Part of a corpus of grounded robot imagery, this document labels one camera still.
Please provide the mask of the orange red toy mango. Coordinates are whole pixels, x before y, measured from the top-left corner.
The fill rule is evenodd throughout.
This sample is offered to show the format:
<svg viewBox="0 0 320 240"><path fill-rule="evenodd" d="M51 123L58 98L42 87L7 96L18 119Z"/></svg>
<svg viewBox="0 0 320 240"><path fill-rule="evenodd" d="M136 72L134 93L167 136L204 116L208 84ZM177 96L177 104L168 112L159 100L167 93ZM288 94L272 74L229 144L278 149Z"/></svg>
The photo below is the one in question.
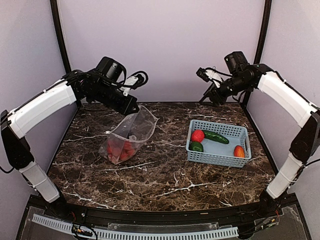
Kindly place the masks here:
<svg viewBox="0 0 320 240"><path fill-rule="evenodd" d="M234 148L233 155L237 158L245 158L246 157L244 148L240 145L237 145Z"/></svg>

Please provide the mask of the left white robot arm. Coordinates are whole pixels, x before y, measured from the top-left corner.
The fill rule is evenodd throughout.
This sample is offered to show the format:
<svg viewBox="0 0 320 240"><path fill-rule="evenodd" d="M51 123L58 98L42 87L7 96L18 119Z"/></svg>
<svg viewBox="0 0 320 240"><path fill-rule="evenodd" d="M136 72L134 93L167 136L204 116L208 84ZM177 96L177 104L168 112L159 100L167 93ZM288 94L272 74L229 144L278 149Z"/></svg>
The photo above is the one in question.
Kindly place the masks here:
<svg viewBox="0 0 320 240"><path fill-rule="evenodd" d="M0 133L9 164L51 203L50 208L58 217L67 218L71 208L36 162L25 136L55 112L82 99L102 103L124 116L136 113L137 98L129 92L148 79L144 71L127 76L121 63L105 56L95 68L87 72L74 70L21 106L1 113Z"/></svg>

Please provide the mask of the green toy cucumber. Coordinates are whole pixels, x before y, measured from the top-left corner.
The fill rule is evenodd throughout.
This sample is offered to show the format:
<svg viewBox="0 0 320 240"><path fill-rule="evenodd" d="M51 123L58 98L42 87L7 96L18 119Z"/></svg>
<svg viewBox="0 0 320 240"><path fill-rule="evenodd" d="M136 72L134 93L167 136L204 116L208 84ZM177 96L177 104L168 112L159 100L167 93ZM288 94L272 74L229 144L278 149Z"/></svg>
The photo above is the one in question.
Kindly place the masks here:
<svg viewBox="0 0 320 240"><path fill-rule="evenodd" d="M208 140L211 140L214 142L218 142L221 144L226 144L226 145L229 144L229 140L219 133L209 131L209 130L203 130L202 132L204 133L205 139L208 139Z"/></svg>

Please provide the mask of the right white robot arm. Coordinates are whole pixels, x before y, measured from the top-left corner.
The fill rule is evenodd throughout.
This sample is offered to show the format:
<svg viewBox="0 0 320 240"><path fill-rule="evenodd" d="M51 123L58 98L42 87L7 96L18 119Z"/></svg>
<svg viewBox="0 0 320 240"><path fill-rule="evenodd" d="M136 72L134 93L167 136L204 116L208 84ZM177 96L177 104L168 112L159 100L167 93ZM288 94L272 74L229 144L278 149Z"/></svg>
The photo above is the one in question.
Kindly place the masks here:
<svg viewBox="0 0 320 240"><path fill-rule="evenodd" d="M224 61L229 70L226 80L219 79L222 73L212 67L196 71L203 81L211 82L203 95L204 100L209 99L211 106L218 107L228 97L258 89L286 110L300 127L286 161L255 205L255 213L266 217L274 210L274 201L298 179L320 146L320 108L296 91L277 71L263 63L250 64L241 51L228 54Z"/></svg>

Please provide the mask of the red lychee bunch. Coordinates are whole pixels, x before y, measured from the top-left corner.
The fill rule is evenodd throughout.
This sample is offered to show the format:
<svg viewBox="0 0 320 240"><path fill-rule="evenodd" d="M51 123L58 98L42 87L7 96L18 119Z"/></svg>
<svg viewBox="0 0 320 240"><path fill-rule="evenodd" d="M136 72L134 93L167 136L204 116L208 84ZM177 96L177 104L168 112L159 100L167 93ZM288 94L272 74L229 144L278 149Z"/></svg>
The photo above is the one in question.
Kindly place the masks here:
<svg viewBox="0 0 320 240"><path fill-rule="evenodd" d="M108 159L116 165L127 161L136 153L132 143L129 141L120 143L120 145L117 142L109 141L106 150Z"/></svg>

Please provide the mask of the clear zip top bag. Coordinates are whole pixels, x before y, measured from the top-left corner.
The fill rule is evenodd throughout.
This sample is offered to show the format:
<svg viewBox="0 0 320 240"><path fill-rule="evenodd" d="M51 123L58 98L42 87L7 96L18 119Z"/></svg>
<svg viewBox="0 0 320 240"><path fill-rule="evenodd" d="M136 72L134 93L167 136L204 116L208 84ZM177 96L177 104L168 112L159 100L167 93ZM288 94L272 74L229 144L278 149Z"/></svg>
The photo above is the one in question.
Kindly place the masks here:
<svg viewBox="0 0 320 240"><path fill-rule="evenodd" d="M136 154L153 136L159 119L145 106L139 105L138 107L139 111L137 113L127 115L113 130L106 132L106 140L101 144L98 151L103 158L110 161L107 153L108 142L115 142L120 145L120 143L123 144L128 141L132 143Z"/></svg>

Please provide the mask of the red toy fruit ball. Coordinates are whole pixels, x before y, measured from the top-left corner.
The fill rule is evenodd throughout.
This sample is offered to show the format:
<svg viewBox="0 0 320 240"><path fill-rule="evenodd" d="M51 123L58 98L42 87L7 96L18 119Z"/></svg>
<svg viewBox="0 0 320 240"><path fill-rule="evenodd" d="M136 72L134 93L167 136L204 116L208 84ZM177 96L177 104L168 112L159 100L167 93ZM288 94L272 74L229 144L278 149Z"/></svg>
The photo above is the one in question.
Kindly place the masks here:
<svg viewBox="0 0 320 240"><path fill-rule="evenodd" d="M202 130L197 129L191 134L190 139L192 142L201 143L205 139L205 134Z"/></svg>

